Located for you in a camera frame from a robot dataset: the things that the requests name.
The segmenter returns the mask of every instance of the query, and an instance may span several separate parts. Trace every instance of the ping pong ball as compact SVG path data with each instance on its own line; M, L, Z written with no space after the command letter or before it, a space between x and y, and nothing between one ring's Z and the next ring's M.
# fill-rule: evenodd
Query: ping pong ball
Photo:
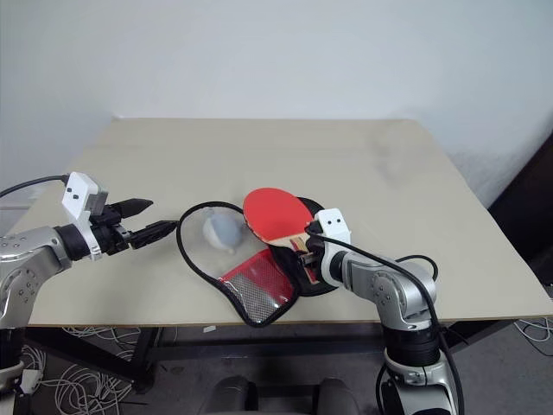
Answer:
M234 253L242 242L240 225L231 214L214 213L207 217L203 233L209 245L229 253Z

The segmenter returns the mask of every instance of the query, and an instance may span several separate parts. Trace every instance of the red mesh pocket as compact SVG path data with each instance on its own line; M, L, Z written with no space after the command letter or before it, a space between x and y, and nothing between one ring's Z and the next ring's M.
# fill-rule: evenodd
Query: red mesh pocket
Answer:
M292 283L280 271L269 249L258 252L219 281L231 291L254 322L269 318L294 295Z

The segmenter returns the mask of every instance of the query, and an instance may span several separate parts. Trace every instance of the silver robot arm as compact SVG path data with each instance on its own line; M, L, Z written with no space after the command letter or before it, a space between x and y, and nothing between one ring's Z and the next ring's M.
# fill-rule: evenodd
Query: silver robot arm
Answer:
M98 260L129 246L137 249L170 234L176 221L161 220L132 232L121 220L141 213L153 202L129 199L106 205L107 191L83 173L67 180L62 205L72 222L63 227L39 227L0 238L0 400L13 400L23 364L24 328L36 296L52 276L84 257Z
M350 244L350 231L339 209L321 210L309 228ZM324 252L320 262L323 279L377 306L390 376L381 386L385 414L412 415L433 409L435 412L425 413L457 415L438 328L432 325L429 307L417 287L401 272L342 246L325 241L320 248ZM435 283L424 268L415 262L386 260L415 275L435 301Z

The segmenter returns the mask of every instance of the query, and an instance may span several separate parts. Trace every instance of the ping pong paddle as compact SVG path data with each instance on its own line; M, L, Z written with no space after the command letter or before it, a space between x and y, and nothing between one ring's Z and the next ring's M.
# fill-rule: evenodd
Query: ping pong paddle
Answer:
M244 199L244 218L264 243L307 252L305 226L313 220L309 209L294 195L279 188L258 188ZM313 270L304 268L311 284L318 281Z

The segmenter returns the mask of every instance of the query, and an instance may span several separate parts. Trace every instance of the beige tabletop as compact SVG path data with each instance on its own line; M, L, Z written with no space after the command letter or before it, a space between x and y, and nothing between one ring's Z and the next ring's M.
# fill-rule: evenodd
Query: beige tabletop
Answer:
M339 208L363 249L396 258L432 257L440 267L442 320L553 314L553 304L430 134L409 120L304 121L127 119L114 121L66 171L155 205L124 224L178 219L194 204L241 205L254 188L284 188ZM67 223L52 184L17 231ZM279 322L372 322L372 303L338 289L300 298ZM178 252L175 235L140 251L51 278L34 325L170 325L241 322Z

